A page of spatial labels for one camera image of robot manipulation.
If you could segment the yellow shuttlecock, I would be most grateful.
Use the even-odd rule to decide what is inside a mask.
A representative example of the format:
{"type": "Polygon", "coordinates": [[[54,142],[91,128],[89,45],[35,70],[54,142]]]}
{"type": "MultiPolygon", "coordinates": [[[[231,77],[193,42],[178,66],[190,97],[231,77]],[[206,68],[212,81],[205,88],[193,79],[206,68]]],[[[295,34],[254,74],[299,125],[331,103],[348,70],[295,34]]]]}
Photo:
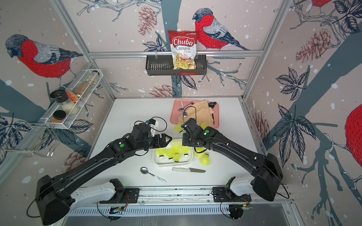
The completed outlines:
{"type": "Polygon", "coordinates": [[[210,166],[209,154],[206,153],[200,158],[200,164],[203,166],[210,166]]]}
{"type": "Polygon", "coordinates": [[[181,152],[185,158],[189,157],[190,147],[181,146],[181,152]]]}
{"type": "Polygon", "coordinates": [[[180,123],[175,125],[174,130],[177,131],[178,133],[183,132],[182,125],[180,123]]]}
{"type": "Polygon", "coordinates": [[[194,155],[196,158],[201,158],[206,152],[207,152],[206,148],[203,148],[203,147],[194,148],[194,155]]]}
{"type": "Polygon", "coordinates": [[[159,158],[160,160],[164,159],[164,157],[165,157],[165,152],[166,152],[166,149],[165,149],[165,148],[158,148],[158,149],[156,149],[156,152],[157,152],[158,158],[159,158]]]}
{"type": "Polygon", "coordinates": [[[166,154],[168,160],[169,160],[170,162],[172,162],[172,161],[173,161],[173,158],[174,158],[174,150],[173,150],[173,148],[171,147],[171,148],[169,148],[169,149],[166,149],[166,150],[165,150],[165,154],[166,154]]]}
{"type": "Polygon", "coordinates": [[[173,160],[178,163],[182,156],[182,146],[180,144],[172,145],[173,160]]]}
{"type": "Polygon", "coordinates": [[[201,123],[201,128],[204,130],[206,127],[208,127],[208,123],[207,122],[203,122],[201,123]]]}

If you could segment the white plastic storage box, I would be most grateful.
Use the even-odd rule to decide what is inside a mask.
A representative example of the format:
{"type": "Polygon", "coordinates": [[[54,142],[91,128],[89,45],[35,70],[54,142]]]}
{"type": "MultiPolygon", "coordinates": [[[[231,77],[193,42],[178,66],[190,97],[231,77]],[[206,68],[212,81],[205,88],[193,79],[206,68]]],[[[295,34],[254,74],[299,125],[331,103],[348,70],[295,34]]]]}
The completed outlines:
{"type": "MultiPolygon", "coordinates": [[[[175,139],[175,140],[172,140],[170,142],[170,144],[165,147],[165,149],[169,149],[172,147],[172,145],[175,145],[175,144],[180,144],[182,146],[182,139],[181,138],[178,138],[178,139],[175,139]]],[[[159,166],[159,167],[164,167],[164,166],[173,166],[173,165],[185,165],[185,164],[189,164],[192,159],[193,159],[193,149],[190,147],[190,151],[189,151],[189,157],[188,158],[185,158],[182,154],[180,160],[178,163],[175,163],[174,160],[172,162],[170,162],[165,154],[165,157],[164,159],[160,160],[158,158],[158,155],[157,155],[157,152],[156,152],[156,149],[153,149],[153,162],[155,165],[159,166]]]]}

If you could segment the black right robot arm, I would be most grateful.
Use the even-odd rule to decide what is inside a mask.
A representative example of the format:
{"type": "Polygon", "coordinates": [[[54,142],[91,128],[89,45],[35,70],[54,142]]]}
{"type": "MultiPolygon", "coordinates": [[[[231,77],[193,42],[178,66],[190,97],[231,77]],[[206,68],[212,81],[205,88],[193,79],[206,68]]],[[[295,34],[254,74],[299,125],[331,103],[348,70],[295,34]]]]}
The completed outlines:
{"type": "Polygon", "coordinates": [[[183,145],[193,148],[203,147],[214,156],[215,165],[207,170],[205,179],[193,178],[192,185],[221,186],[234,177],[240,181],[240,195],[252,193],[266,201],[274,201],[281,195],[283,173],[278,158],[251,151],[227,138],[212,127],[203,129],[196,120],[188,119],[181,125],[183,145]]]}

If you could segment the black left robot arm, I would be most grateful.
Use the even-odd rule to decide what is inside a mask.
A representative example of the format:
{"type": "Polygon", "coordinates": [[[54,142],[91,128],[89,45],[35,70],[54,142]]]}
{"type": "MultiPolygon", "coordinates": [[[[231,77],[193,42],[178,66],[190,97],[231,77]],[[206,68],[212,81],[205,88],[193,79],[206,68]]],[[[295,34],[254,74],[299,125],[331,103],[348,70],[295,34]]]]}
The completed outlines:
{"type": "Polygon", "coordinates": [[[66,216],[75,204],[71,194],[87,181],[135,156],[137,151],[164,148],[172,141],[172,137],[165,133],[152,135],[151,129],[146,123],[135,125],[132,132],[110,142],[99,154],[69,172],[53,178],[49,175],[40,178],[34,203],[42,224],[48,226],[66,216]]]}

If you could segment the steel spoon on tray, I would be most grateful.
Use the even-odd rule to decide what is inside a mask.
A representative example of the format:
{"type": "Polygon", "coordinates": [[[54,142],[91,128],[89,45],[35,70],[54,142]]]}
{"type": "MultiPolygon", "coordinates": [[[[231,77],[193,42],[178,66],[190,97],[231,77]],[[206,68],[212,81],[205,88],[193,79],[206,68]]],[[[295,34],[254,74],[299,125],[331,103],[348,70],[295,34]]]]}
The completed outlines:
{"type": "Polygon", "coordinates": [[[179,111],[182,111],[183,112],[183,117],[187,117],[188,114],[185,112],[185,105],[183,104],[183,101],[180,101],[181,105],[182,105],[182,108],[179,109],[179,111]]]}
{"type": "Polygon", "coordinates": [[[178,109],[178,111],[179,111],[179,112],[184,111],[184,110],[186,109],[186,107],[188,107],[189,105],[194,104],[194,102],[193,102],[193,101],[191,101],[191,102],[189,102],[189,103],[187,103],[187,104],[184,104],[184,102],[183,102],[183,101],[180,101],[180,103],[181,103],[181,108],[179,108],[179,109],[178,109]]]}

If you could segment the beige folded cloth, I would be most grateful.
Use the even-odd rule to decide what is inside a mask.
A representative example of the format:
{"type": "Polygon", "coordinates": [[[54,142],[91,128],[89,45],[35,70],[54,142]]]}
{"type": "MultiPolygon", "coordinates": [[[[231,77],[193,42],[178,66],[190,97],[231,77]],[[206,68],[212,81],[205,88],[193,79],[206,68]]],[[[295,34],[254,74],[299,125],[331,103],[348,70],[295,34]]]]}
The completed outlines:
{"type": "Polygon", "coordinates": [[[184,124],[188,119],[193,118],[196,120],[197,124],[200,126],[201,123],[207,122],[208,126],[213,127],[214,126],[214,120],[212,117],[212,114],[214,113],[214,110],[208,106],[208,101],[200,101],[195,102],[193,105],[188,106],[185,109],[185,112],[188,114],[187,117],[183,117],[183,113],[178,119],[178,122],[180,124],[184,124]]]}

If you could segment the pink plastic tray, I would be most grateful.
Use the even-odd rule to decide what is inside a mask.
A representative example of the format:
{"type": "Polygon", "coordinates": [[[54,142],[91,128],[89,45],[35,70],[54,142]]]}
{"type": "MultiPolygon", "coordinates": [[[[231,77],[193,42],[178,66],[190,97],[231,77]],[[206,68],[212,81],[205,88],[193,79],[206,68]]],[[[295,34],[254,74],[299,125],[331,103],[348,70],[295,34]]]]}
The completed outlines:
{"type": "MultiPolygon", "coordinates": [[[[178,109],[181,108],[181,103],[180,101],[183,101],[184,104],[187,104],[191,101],[195,102],[200,102],[198,100],[188,100],[188,99],[177,99],[174,102],[174,106],[172,109],[172,114],[171,114],[171,118],[170,118],[170,122],[171,124],[179,124],[178,119],[181,116],[181,114],[183,112],[179,112],[178,109]]],[[[219,105],[216,104],[216,106],[214,108],[212,108],[214,110],[214,113],[212,114],[213,120],[214,120],[214,126],[213,128],[217,129],[220,126],[220,120],[219,120],[219,105]]]]}

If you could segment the black scissors on tray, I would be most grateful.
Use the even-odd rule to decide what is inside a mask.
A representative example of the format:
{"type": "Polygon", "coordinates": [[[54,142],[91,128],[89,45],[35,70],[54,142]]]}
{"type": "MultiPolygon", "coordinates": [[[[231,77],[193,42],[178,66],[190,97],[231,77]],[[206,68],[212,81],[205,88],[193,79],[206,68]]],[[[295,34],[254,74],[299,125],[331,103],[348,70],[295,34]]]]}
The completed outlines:
{"type": "Polygon", "coordinates": [[[209,102],[208,103],[208,106],[210,107],[210,108],[214,108],[215,106],[216,106],[216,102],[209,102]]]}

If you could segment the Chuba cassava chips bag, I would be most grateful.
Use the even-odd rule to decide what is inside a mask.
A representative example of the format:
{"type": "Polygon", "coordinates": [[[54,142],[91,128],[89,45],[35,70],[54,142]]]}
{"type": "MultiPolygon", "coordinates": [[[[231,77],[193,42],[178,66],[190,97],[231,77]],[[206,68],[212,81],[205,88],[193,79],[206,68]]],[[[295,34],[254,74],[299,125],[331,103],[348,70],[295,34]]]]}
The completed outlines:
{"type": "Polygon", "coordinates": [[[196,69],[195,57],[197,53],[198,32],[169,30],[168,34],[173,58],[173,69],[196,69]]]}

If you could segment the black lidded low jar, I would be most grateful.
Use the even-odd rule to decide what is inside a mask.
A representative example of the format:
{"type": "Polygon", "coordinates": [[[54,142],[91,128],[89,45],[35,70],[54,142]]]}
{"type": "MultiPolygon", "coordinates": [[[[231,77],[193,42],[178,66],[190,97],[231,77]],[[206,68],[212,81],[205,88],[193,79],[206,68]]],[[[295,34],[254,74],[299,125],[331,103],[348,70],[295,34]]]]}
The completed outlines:
{"type": "Polygon", "coordinates": [[[65,118],[66,118],[67,114],[65,111],[63,110],[56,110],[51,118],[51,122],[52,123],[62,123],[65,118]]]}

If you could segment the white handled knife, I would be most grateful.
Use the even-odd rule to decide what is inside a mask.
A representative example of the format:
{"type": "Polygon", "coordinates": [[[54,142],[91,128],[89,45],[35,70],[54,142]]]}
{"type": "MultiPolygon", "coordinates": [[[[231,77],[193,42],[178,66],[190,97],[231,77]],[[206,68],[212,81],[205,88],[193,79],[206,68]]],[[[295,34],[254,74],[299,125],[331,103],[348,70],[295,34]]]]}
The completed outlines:
{"type": "Polygon", "coordinates": [[[194,172],[194,173],[205,173],[205,170],[201,170],[201,169],[195,169],[195,168],[178,168],[178,167],[173,167],[172,171],[176,171],[176,172],[194,172]]]}

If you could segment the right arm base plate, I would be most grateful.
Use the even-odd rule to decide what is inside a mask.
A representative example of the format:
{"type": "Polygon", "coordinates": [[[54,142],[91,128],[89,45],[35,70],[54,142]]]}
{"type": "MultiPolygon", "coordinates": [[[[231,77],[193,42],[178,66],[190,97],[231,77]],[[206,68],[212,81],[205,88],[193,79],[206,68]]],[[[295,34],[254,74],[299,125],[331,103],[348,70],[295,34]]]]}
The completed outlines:
{"type": "Polygon", "coordinates": [[[230,188],[225,186],[213,187],[211,195],[214,202],[251,202],[250,194],[236,195],[230,188]]]}

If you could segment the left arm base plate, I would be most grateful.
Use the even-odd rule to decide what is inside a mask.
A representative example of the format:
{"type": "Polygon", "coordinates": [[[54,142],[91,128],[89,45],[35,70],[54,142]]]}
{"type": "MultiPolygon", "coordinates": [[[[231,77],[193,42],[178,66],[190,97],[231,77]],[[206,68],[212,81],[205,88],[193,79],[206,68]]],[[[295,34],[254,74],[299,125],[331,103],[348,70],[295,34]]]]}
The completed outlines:
{"type": "Polygon", "coordinates": [[[139,197],[139,188],[125,188],[122,192],[117,191],[108,201],[100,201],[100,204],[134,204],[139,197]]]}

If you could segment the black wall basket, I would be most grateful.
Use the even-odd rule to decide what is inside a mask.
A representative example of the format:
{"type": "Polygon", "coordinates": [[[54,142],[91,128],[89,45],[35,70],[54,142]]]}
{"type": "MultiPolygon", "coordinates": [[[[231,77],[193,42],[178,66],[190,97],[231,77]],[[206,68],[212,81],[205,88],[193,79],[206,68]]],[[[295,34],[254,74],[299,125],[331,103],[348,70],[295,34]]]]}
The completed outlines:
{"type": "Polygon", "coordinates": [[[205,75],[207,73],[206,55],[198,55],[195,65],[195,69],[174,69],[171,55],[148,55],[146,59],[146,71],[149,76],[205,75]]]}

